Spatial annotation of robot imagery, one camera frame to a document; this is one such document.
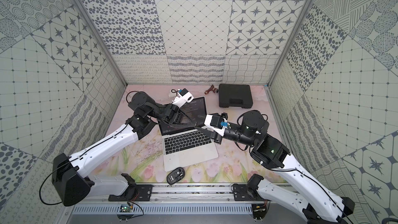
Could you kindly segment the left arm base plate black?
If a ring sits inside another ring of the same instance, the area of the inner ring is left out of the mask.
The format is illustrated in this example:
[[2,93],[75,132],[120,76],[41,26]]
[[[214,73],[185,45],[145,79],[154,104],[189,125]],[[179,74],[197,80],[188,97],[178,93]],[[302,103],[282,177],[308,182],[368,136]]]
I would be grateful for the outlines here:
[[129,186],[124,193],[120,196],[110,195],[108,197],[109,202],[127,202],[127,201],[138,201],[148,202],[152,195],[153,185],[135,185]]

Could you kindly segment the silver laptop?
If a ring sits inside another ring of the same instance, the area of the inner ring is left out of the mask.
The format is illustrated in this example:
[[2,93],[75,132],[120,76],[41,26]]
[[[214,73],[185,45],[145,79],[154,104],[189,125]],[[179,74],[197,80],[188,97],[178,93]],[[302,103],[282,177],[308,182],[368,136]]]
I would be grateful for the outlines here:
[[[207,114],[205,97],[194,98],[181,110],[187,114],[187,116],[181,116],[182,123],[190,124],[189,120],[192,119],[200,127],[205,126],[204,119],[201,118]],[[162,122],[159,128],[162,135],[163,163],[166,172],[219,157],[215,143],[194,127],[171,126]]]

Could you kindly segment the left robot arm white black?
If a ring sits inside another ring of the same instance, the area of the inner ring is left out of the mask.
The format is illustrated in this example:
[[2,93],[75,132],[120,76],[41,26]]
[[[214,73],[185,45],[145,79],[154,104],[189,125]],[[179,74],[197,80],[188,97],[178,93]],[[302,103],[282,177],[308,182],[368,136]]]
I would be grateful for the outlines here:
[[177,90],[176,97],[167,105],[158,104],[144,91],[135,91],[128,102],[134,114],[115,132],[70,156],[62,153],[54,158],[53,171],[48,177],[60,203],[73,206],[93,196],[109,196],[110,201],[136,199],[138,189],[130,175],[90,178],[90,173],[117,152],[143,139],[156,125],[181,126],[184,115],[181,107],[192,100],[193,95],[187,89]]

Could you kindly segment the black wireless mouse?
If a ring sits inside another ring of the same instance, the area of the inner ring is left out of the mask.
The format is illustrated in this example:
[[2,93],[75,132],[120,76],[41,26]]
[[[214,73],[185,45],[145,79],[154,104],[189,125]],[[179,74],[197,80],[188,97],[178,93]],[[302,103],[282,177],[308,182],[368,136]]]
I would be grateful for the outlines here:
[[181,181],[185,177],[185,175],[186,175],[185,170],[179,167],[167,175],[166,181],[169,185],[174,185],[177,182]]

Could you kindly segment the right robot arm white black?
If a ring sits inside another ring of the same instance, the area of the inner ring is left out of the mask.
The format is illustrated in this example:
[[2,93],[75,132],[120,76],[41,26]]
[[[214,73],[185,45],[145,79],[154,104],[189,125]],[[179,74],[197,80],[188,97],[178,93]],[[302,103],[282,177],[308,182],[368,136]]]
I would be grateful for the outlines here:
[[268,134],[268,121],[259,111],[243,113],[241,123],[231,123],[223,113],[202,115],[205,127],[197,127],[216,143],[229,140],[246,145],[254,161],[284,178],[295,192],[277,186],[258,174],[247,182],[248,194],[275,202],[309,224],[350,224],[355,203],[322,185],[278,139]]

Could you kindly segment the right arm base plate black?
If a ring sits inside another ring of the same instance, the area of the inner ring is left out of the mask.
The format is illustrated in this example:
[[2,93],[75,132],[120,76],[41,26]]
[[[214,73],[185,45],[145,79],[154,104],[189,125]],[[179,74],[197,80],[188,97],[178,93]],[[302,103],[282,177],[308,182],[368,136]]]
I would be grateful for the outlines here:
[[234,197],[234,201],[236,202],[243,202],[243,201],[272,202],[271,199],[265,198],[257,190],[248,188],[246,184],[232,184],[231,191]]

